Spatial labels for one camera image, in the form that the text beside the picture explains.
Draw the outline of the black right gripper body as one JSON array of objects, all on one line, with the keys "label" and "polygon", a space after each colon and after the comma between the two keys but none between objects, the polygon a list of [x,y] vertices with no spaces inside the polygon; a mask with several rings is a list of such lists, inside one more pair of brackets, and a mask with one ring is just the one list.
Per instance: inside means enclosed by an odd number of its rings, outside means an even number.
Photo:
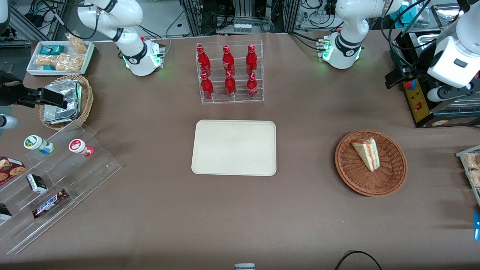
[{"label": "black right gripper body", "polygon": [[23,82],[17,77],[0,71],[0,105],[2,107],[10,105],[23,105],[20,101],[26,95],[26,88]]}]

